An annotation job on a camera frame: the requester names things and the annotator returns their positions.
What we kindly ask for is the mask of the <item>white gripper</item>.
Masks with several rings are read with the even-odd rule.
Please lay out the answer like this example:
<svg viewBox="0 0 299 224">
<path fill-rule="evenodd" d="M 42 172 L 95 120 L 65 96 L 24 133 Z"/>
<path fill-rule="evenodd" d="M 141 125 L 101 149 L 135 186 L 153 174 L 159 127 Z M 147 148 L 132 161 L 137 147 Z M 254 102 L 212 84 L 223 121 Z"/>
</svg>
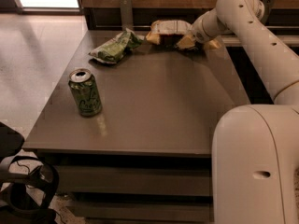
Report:
<svg viewBox="0 0 299 224">
<path fill-rule="evenodd" d="M 219 20 L 217 12 L 210 10 L 192 24 L 191 32 L 184 35 L 176 46 L 178 49 L 192 49 L 195 46 L 195 40 L 199 43 L 206 43 L 225 32 L 226 26 Z"/>
</svg>

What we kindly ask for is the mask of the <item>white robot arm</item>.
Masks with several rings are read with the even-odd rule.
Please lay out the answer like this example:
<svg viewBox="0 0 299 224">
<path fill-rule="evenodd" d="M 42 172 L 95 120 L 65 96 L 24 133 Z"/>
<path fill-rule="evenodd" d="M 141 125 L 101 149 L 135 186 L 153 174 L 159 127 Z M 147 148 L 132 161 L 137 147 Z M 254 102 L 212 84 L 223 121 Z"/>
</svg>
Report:
<svg viewBox="0 0 299 224">
<path fill-rule="evenodd" d="M 261 22 L 259 0 L 217 0 L 187 38 L 206 43 L 234 33 L 272 102 L 222 116 L 212 143 L 215 224 L 298 224 L 299 57 Z"/>
</svg>

